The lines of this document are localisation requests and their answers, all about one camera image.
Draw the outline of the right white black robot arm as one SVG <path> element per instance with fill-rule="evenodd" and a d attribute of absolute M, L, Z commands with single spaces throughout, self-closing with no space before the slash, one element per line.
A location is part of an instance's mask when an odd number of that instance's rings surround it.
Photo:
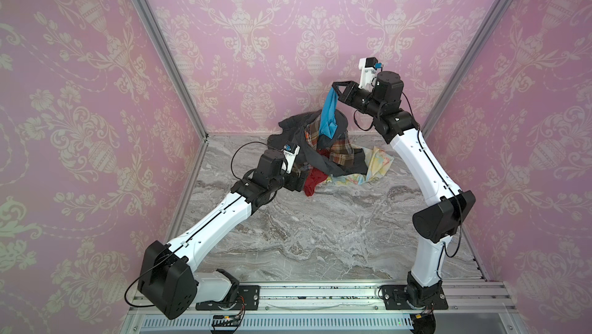
<path fill-rule="evenodd" d="M 450 251 L 450 243 L 455 235 L 462 234 L 462 225 L 476 197 L 447 175 L 412 112 L 400 107 L 404 83 L 397 73 L 381 71 L 366 86 L 339 81 L 331 87 L 340 102 L 372 118 L 374 129 L 402 158 L 422 192 L 426 207 L 413 215 L 419 238 L 405 299 L 414 309 L 432 311 L 444 300 L 444 260 L 456 255 Z"/>

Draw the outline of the teal blue cloth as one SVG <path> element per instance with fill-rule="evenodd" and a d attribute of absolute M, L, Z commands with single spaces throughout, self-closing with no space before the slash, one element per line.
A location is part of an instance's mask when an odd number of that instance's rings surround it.
<path fill-rule="evenodd" d="M 335 118 L 337 103 L 338 95 L 335 90 L 331 89 L 325 99 L 319 121 L 319 133 L 330 139 L 334 138 L 338 128 L 338 123 Z"/>

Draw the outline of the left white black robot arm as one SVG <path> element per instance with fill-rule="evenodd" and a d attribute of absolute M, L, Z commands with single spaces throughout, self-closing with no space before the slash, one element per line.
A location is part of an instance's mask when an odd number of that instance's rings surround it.
<path fill-rule="evenodd" d="M 224 199 L 185 233 L 166 243 L 154 241 L 143 255 L 137 289 L 166 318 L 175 320 L 191 306 L 239 302 L 239 281 L 229 272 L 197 271 L 209 252 L 236 226 L 274 200 L 285 188 L 300 192 L 305 175 L 293 170 L 300 147 L 289 142 L 268 148 L 255 169 L 239 178 Z"/>

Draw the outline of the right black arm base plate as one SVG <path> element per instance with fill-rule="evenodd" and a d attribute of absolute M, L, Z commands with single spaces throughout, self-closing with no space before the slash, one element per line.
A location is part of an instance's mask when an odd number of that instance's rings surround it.
<path fill-rule="evenodd" d="M 449 304 L 442 289 L 415 285 L 384 285 L 379 288 L 379 298 L 387 310 L 447 310 Z"/>

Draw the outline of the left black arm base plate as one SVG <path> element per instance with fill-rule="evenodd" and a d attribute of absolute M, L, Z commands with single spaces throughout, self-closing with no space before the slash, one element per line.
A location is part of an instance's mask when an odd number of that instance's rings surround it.
<path fill-rule="evenodd" d="M 261 286 L 240 285 L 234 301 L 229 301 L 229 303 L 217 303 L 213 301 L 196 303 L 195 309 L 197 311 L 238 311 L 244 308 L 246 311 L 257 311 L 260 294 Z"/>

